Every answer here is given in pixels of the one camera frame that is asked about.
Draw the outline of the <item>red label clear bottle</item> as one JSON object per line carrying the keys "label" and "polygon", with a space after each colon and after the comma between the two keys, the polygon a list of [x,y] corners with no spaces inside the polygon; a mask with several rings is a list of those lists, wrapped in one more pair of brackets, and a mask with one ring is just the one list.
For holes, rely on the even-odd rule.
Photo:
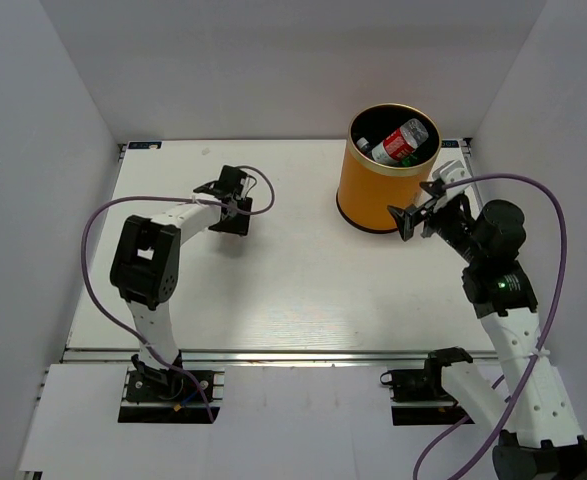
{"label": "red label clear bottle", "polygon": [[378,164],[390,167],[402,167],[401,160],[413,155],[429,138],[425,125],[412,118],[389,134],[370,152],[371,159]]}

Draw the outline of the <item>green soda bottle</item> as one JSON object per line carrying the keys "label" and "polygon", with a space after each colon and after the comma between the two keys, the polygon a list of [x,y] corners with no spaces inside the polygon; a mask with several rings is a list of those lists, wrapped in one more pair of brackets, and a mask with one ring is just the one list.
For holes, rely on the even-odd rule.
{"label": "green soda bottle", "polygon": [[401,160],[403,168],[409,168],[419,163],[419,159],[415,155],[408,155]]}

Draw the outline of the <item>clear unlabelled bottle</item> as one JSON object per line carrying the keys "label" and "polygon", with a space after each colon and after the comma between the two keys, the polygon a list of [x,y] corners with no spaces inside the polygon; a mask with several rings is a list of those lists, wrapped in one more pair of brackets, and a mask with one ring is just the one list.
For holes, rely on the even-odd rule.
{"label": "clear unlabelled bottle", "polygon": [[363,153],[363,154],[367,154],[370,152],[371,150],[371,145],[370,143],[365,139],[365,138],[360,138],[357,142],[356,142],[356,146],[358,147],[358,149]]}

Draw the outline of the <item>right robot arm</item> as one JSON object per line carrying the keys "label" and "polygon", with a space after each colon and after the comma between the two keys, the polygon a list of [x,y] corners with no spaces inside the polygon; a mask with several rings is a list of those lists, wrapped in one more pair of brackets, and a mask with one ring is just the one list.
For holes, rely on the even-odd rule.
{"label": "right robot arm", "polygon": [[499,479],[587,479],[587,439],[544,347],[554,319],[540,321],[533,287],[518,261],[526,239],[524,214],[511,202],[493,200],[472,215],[466,184],[424,182],[427,202],[388,209],[403,240],[422,225],[424,236],[438,235],[466,261],[463,289],[509,391],[501,397],[460,347],[429,353],[426,390],[439,399],[451,396],[489,431],[453,476],[464,477],[489,454]]}

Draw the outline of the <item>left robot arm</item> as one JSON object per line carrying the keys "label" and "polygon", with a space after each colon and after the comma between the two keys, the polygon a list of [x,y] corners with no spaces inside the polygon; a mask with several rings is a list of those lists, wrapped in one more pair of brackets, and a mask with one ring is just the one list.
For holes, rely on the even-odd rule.
{"label": "left robot arm", "polygon": [[196,188],[187,203],[152,217],[132,215],[124,222],[110,283],[143,337],[133,365],[161,398],[175,398],[184,387],[169,310],[178,284],[181,247],[204,230],[247,235],[253,202],[248,183],[248,173],[225,165],[219,178]]}

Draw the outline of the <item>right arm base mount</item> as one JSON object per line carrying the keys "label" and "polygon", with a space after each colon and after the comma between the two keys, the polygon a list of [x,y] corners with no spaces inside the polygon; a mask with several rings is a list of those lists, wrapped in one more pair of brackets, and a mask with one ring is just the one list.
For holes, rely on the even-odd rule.
{"label": "right arm base mount", "polygon": [[460,347],[428,353],[420,369],[392,369],[382,373],[380,384],[391,393],[394,426],[445,426],[461,421],[472,424],[464,409],[442,386],[445,367],[454,363],[473,363],[471,355]]}

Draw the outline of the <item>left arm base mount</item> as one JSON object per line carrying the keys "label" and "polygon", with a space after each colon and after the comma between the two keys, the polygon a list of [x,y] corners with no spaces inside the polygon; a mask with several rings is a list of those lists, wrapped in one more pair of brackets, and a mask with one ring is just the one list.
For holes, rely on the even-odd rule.
{"label": "left arm base mount", "polygon": [[165,386],[130,369],[125,377],[117,421],[120,424],[212,424],[222,404],[224,372],[195,370],[192,374],[204,391],[210,412],[191,379],[178,379],[173,386]]}

